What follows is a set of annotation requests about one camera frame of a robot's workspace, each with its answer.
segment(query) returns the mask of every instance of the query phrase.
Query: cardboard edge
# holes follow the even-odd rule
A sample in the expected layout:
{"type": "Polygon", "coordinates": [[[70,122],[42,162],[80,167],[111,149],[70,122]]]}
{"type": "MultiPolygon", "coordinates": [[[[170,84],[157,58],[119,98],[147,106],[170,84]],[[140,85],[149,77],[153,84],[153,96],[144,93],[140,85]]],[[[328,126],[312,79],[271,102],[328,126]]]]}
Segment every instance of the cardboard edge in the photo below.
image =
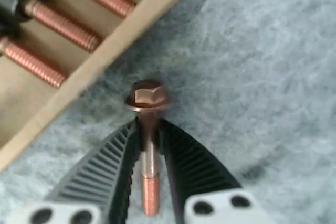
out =
{"type": "Polygon", "coordinates": [[[0,172],[6,169],[63,109],[74,101],[84,89],[92,85],[106,67],[112,64],[177,1],[142,0],[134,12],[69,77],[46,106],[2,147],[0,150],[0,172]],[[149,9],[151,10],[150,16],[147,15],[149,9]]]}

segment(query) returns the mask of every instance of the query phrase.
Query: carpet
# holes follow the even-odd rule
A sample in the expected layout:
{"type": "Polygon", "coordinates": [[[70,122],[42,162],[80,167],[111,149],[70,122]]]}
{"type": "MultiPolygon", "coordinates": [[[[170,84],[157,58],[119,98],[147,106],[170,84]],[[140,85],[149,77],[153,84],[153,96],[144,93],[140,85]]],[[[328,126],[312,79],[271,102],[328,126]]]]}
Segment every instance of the carpet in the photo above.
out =
{"type": "MultiPolygon", "coordinates": [[[[334,223],[335,13],[336,0],[206,0],[189,22],[162,26],[165,16],[0,174],[0,219],[41,200],[132,119],[123,106],[131,84],[156,78],[172,98],[165,117],[278,224],[334,223]]],[[[133,179],[128,223],[174,223],[166,171],[154,218],[141,212],[138,164],[133,179]]]]}

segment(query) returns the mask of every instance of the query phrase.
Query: cardboard box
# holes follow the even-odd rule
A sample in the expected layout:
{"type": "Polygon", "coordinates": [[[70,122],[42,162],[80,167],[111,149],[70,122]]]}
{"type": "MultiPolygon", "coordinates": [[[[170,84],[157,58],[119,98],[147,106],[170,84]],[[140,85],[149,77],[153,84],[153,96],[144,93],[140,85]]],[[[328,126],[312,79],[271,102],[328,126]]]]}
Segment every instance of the cardboard box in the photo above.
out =
{"type": "Polygon", "coordinates": [[[178,0],[135,1],[133,13],[121,20],[92,0],[49,0],[106,37],[92,54],[34,20],[22,24],[20,42],[47,57],[69,78],[55,89],[0,58],[0,171],[178,0]]]}

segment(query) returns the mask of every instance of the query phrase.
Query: gripper jaw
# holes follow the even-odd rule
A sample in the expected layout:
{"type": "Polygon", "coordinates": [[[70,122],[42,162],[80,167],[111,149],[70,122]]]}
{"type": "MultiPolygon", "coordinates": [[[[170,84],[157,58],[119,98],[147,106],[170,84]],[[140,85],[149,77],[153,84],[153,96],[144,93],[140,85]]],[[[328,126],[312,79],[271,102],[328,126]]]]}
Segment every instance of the gripper jaw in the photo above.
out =
{"type": "Polygon", "coordinates": [[[94,204],[107,223],[125,223],[134,163],[140,153],[136,121],[108,136],[47,195],[46,201],[94,204]]]}
{"type": "Polygon", "coordinates": [[[181,128],[161,120],[160,129],[177,224],[184,223],[191,196],[241,188],[221,162],[181,128]]]}

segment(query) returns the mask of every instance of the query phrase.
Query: hexagonal bolt head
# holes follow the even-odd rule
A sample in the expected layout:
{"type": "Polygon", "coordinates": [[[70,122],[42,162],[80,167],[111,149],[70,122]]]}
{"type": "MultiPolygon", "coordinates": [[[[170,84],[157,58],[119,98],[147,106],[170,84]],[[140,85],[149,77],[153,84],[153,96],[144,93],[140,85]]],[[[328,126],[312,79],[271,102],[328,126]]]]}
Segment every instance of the hexagonal bolt head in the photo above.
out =
{"type": "Polygon", "coordinates": [[[132,86],[126,100],[130,109],[135,111],[163,109],[169,104],[166,88],[157,81],[143,80],[132,86]]]}

